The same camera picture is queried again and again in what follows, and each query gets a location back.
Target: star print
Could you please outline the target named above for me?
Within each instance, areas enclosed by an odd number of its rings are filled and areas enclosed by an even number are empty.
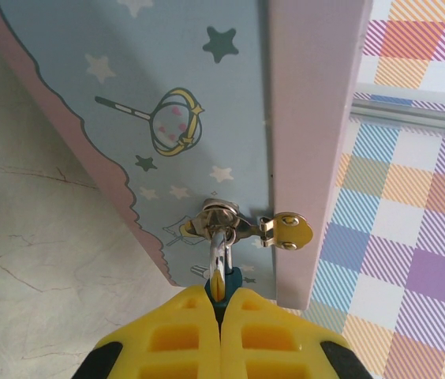
[[[100,58],[95,58],[86,54],[85,57],[86,61],[89,63],[86,72],[95,75],[101,84],[103,84],[108,77],[115,77],[115,72],[110,69],[109,58],[106,55],[102,55]]]
[[[227,54],[238,54],[237,48],[233,45],[233,38],[237,31],[232,28],[224,33],[219,33],[212,26],[207,28],[210,42],[203,45],[204,51],[209,51],[214,56],[214,62],[219,63]]]
[[[242,265],[240,266],[242,271],[254,271],[254,266]]]
[[[159,199],[158,195],[156,195],[155,189],[147,189],[144,187],[140,187],[139,190],[140,190],[140,195],[145,197],[147,200]]]
[[[152,157],[142,158],[141,156],[135,156],[135,158],[138,160],[138,162],[135,163],[135,166],[142,167],[145,172],[149,171],[150,169],[158,169],[154,164],[152,164]]]
[[[170,186],[170,188],[172,189],[170,193],[174,195],[178,200],[182,199],[183,197],[189,197],[189,195],[187,194],[188,189],[185,187],[178,188],[176,186]]]
[[[140,12],[140,8],[151,8],[154,4],[152,0],[118,0],[119,4],[127,6],[129,14],[136,18]]]
[[[215,178],[215,180],[217,180],[217,183],[220,183],[223,180],[234,179],[234,177],[231,176],[230,172],[230,168],[219,168],[217,166],[212,166],[212,173],[210,174],[210,176]]]
[[[252,243],[257,249],[261,249],[263,245],[261,245],[261,240],[259,238],[256,238],[254,242]]]

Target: cabinet door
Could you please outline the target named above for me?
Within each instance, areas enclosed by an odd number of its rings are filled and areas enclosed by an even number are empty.
[[[172,283],[204,283],[206,198],[301,213],[296,252],[233,247],[245,286],[307,305],[368,1],[0,0],[0,49]]]

